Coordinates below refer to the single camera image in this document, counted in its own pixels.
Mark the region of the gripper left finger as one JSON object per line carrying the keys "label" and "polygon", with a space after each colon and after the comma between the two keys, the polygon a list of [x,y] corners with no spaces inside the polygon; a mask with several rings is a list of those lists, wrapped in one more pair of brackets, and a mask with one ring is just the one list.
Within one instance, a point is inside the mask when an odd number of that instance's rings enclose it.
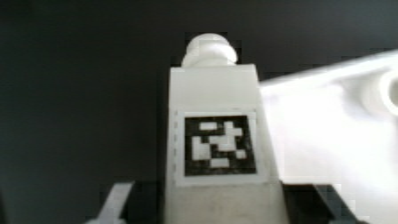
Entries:
{"label": "gripper left finger", "polygon": [[83,224],[158,224],[154,182],[119,182],[112,185],[99,213]]}

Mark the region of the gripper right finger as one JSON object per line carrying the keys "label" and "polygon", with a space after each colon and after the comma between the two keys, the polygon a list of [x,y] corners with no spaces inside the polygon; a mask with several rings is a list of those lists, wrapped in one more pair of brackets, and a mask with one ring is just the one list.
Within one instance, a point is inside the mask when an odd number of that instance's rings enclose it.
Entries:
{"label": "gripper right finger", "polygon": [[284,184],[289,224],[369,224],[346,206],[337,191],[325,184]]}

